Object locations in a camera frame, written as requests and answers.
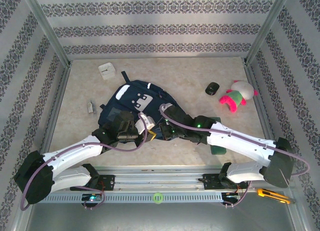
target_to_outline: wallpaper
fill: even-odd
[[[24,0],[0,1],[0,231],[9,230],[21,192],[13,180],[40,150],[64,67]]]
[[[311,165],[297,179],[311,230],[320,230],[319,4],[287,0],[251,64],[273,134]]]
[[[245,57],[275,0],[38,0],[73,59]]]

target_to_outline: green object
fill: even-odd
[[[218,121],[221,123],[221,118],[219,117],[211,117],[211,119]],[[210,145],[211,154],[212,155],[225,155],[227,153],[227,149],[225,147]]]
[[[160,192],[156,192],[152,198],[153,202],[157,205],[161,204],[164,201],[164,195]]]
[[[241,101],[243,99],[241,93],[236,90],[228,92],[225,95],[229,96],[236,103],[237,107],[239,106],[239,104],[241,103]]]

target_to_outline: cable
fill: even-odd
[[[297,173],[294,173],[292,174],[291,176],[300,176],[300,175],[304,175],[305,173],[307,173],[309,170],[310,170],[310,164],[302,157],[296,155],[296,154],[293,154],[293,153],[290,153],[290,152],[287,152],[287,151],[284,151],[284,150],[281,150],[279,148],[276,148],[276,147],[271,147],[271,146],[266,146],[265,144],[263,143],[260,143],[258,141],[255,141],[255,140],[252,140],[250,138],[247,138],[247,137],[244,137],[240,134],[237,134],[237,133],[230,133],[229,131],[224,131],[224,130],[218,130],[218,129],[210,129],[210,128],[200,128],[200,127],[191,127],[191,126],[187,126],[187,125],[184,125],[182,123],[179,123],[175,120],[173,120],[172,118],[168,117],[165,112],[162,110],[162,108],[165,106],[165,104],[162,104],[160,106],[160,113],[161,115],[167,119],[168,121],[170,121],[170,123],[173,123],[174,125],[177,125],[177,126],[180,126],[184,129],[187,129],[187,130],[193,130],[193,131],[203,131],[203,132],[212,132],[212,133],[218,133],[218,134],[224,134],[224,135],[230,135],[230,136],[234,136],[236,138],[239,138],[239,139],[242,139],[244,141],[247,141],[247,142],[250,142],[252,144],[255,144],[255,145],[258,145],[258,146],[261,146],[261,147],[264,147],[266,149],[270,149],[270,150],[273,150],[273,151],[276,151],[278,153],[281,153],[281,154],[284,154],[284,155],[288,155],[290,157],[293,157],[297,160],[300,160],[302,162],[305,163],[306,165],[306,169],[303,170],[303,171],[300,171],[300,172],[297,172]]]
[[[36,175],[40,172],[41,169],[43,169],[47,164],[49,164],[51,161],[54,161],[56,160],[56,158],[60,157],[61,155],[69,152],[70,150],[74,150],[76,148],[79,148],[79,147],[86,147],[86,146],[89,146],[89,145],[96,145],[96,146],[103,146],[103,147],[106,147],[106,148],[109,148],[109,149],[112,149],[112,150],[116,150],[116,151],[120,151],[120,152],[133,152],[133,151],[136,151],[138,149],[141,148],[142,145],[144,145],[144,143],[146,142],[147,140],[147,136],[148,136],[148,129],[147,129],[147,124],[146,122],[144,121],[144,119],[141,117],[140,113],[138,113],[138,117],[139,119],[142,120],[142,123],[143,123],[143,126],[144,126],[144,137],[143,137],[143,140],[142,142],[139,144],[138,147],[135,147],[133,149],[129,149],[129,150],[126,150],[126,149],[121,149],[121,148],[116,148],[116,147],[112,147],[108,144],[104,144],[104,143],[100,143],[100,142],[86,142],[86,143],[81,143],[81,144],[77,144],[75,146],[72,146],[72,147],[69,147],[63,151],[61,151],[60,153],[57,153],[55,156],[51,157],[50,159],[48,159],[46,162],[44,162],[40,167],[37,168],[37,170],[31,175],[31,177],[29,178],[28,182],[26,183],[25,187],[24,187],[24,190],[23,190],[23,193],[22,193],[22,198],[21,198],[21,202],[20,202],[20,209],[22,211],[25,211],[27,210],[27,208],[29,208],[30,204],[27,204],[25,206],[25,201],[26,201],[26,195],[27,195],[27,192],[28,192],[28,189],[32,183],[32,181],[35,179]],[[103,201],[101,203],[103,203],[105,200],[106,200],[106,196],[103,195]]]
[[[248,187],[246,187],[246,189],[245,189],[245,191],[244,191],[244,194],[241,196],[241,198],[240,198],[240,199],[238,200],[238,202],[236,202],[235,204],[233,204],[233,203],[231,203],[231,202],[229,202],[229,201],[223,201],[224,203],[229,204],[229,206],[226,205],[226,207],[232,207],[232,208],[233,208],[233,207],[237,206],[238,204],[240,204],[240,203],[244,200],[245,196],[247,195],[251,183],[252,183],[252,181],[250,181],[250,182],[248,183]]]

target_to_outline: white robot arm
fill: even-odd
[[[235,184],[243,181],[254,180],[265,180],[281,188],[289,185],[294,160],[273,150],[273,148],[279,148],[290,151],[291,147],[286,139],[280,138],[275,142],[249,136],[232,130],[212,118],[205,116],[191,118],[181,108],[172,104],[161,106],[160,112],[170,119],[159,125],[164,140],[182,138],[194,143],[220,146],[252,159],[251,162],[223,165],[219,179],[226,188],[234,187]],[[95,130],[92,135],[72,146],[43,155],[37,151],[32,152],[24,160],[14,180],[22,191],[26,188],[26,199],[29,204],[38,203],[49,193],[60,189],[75,186],[94,188],[98,181],[98,172],[90,164],[76,168],[72,166],[90,157],[98,156],[112,147],[117,149],[115,146],[118,142],[135,142],[138,146],[146,140],[151,140],[151,138],[148,139],[150,133],[147,131],[142,135],[141,133],[153,127],[153,119],[144,114],[142,119],[145,128],[142,127],[142,120],[134,124],[132,114],[121,112],[111,126]],[[204,131],[199,131],[196,127],[202,127]],[[105,148],[101,146],[102,144],[112,147]],[[46,162],[47,165],[39,171],[39,167]],[[36,175],[30,181],[31,175],[35,172],[37,172]]]

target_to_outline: computer mouse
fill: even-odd
[[[206,87],[205,89],[205,92],[208,94],[208,95],[214,95],[216,94],[216,92],[218,91],[219,89],[219,84],[217,84],[216,82],[212,82],[208,85],[208,87]]]

